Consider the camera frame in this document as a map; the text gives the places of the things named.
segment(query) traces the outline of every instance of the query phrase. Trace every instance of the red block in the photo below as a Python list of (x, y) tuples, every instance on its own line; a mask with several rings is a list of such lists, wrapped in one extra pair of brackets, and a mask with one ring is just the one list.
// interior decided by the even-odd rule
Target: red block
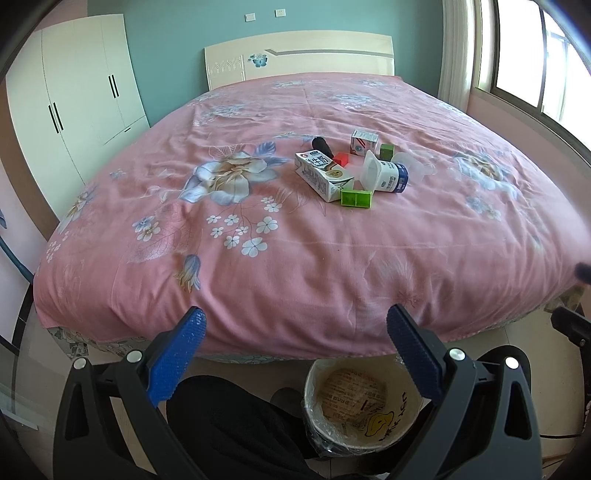
[(348, 153), (337, 153), (333, 158), (335, 162), (337, 162), (341, 167), (346, 167), (347, 163), (349, 163), (349, 154)]

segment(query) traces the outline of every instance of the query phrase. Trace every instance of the bright green block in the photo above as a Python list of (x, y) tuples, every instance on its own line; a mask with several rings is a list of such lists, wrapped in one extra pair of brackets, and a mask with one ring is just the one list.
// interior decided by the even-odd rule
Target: bright green block
[(379, 159), (382, 161), (391, 161), (394, 156), (394, 145), (383, 143), (379, 148)]
[(340, 204), (344, 207), (370, 208), (372, 195), (367, 190), (341, 190)]

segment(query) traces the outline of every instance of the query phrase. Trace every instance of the pink wall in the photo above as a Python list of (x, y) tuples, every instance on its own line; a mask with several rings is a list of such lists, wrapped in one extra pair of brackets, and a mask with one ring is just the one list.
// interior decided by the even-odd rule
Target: pink wall
[(577, 163), (582, 162), (578, 155), (569, 152), (568, 149), (559, 150), (550, 140), (519, 118), (482, 98), (486, 95), (470, 95), (468, 115), (505, 138), (533, 160), (591, 225), (591, 168), (577, 166)]
[[(18, 200), (2, 163), (0, 163), (0, 210), (8, 229), (0, 235), (17, 258), (35, 273), (46, 251), (46, 241)], [(0, 251), (0, 335), (12, 340), (14, 324), (29, 283)]]
[(61, 0), (61, 3), (41, 20), (36, 30), (87, 16), (88, 0)]

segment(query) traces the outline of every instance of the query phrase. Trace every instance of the black handle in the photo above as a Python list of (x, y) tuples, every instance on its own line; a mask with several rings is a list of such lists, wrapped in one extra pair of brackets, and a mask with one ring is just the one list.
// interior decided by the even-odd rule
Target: black handle
[(60, 131), (57, 127), (56, 119), (53, 116), (53, 110), (51, 110), (51, 105), (48, 105), (48, 107), (49, 107), (49, 114), (51, 115), (51, 121), (53, 121), (53, 126), (56, 127), (56, 134), (58, 134)]
[(113, 77), (113, 85), (115, 86), (115, 93), (119, 96), (119, 90), (117, 90), (117, 82), (115, 81), (115, 75), (111, 75)]
[(55, 103), (55, 102), (53, 102), (53, 108), (54, 108), (54, 109), (55, 109), (55, 111), (56, 111), (56, 117), (57, 117), (57, 121), (58, 121), (58, 122), (59, 122), (59, 124), (60, 124), (60, 128), (61, 128), (62, 130), (64, 130), (64, 126), (61, 124), (60, 114), (59, 114), (59, 112), (57, 111), (57, 105), (56, 105), (56, 103)]
[(111, 80), (111, 75), (109, 75), (109, 84), (111, 85), (111, 93), (113, 94), (113, 98), (115, 98), (115, 90), (113, 89), (113, 80)]

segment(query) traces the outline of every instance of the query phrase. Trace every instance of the silver bolt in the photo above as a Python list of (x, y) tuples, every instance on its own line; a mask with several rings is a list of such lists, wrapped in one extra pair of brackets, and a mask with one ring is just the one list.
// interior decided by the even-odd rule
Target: silver bolt
[(82, 370), (86, 366), (86, 358), (77, 358), (74, 360), (74, 368), (76, 370)]
[(451, 350), (449, 350), (449, 356), (452, 357), (454, 360), (457, 360), (458, 362), (461, 362), (466, 358), (466, 354), (464, 353), (464, 351), (460, 350), (459, 348), (452, 348)]
[(519, 368), (519, 362), (516, 358), (513, 358), (512, 356), (508, 356), (507, 358), (505, 358), (505, 365), (511, 368), (512, 370), (517, 370)]
[(126, 358), (130, 364), (136, 364), (142, 359), (142, 352), (139, 350), (133, 350), (127, 354)]

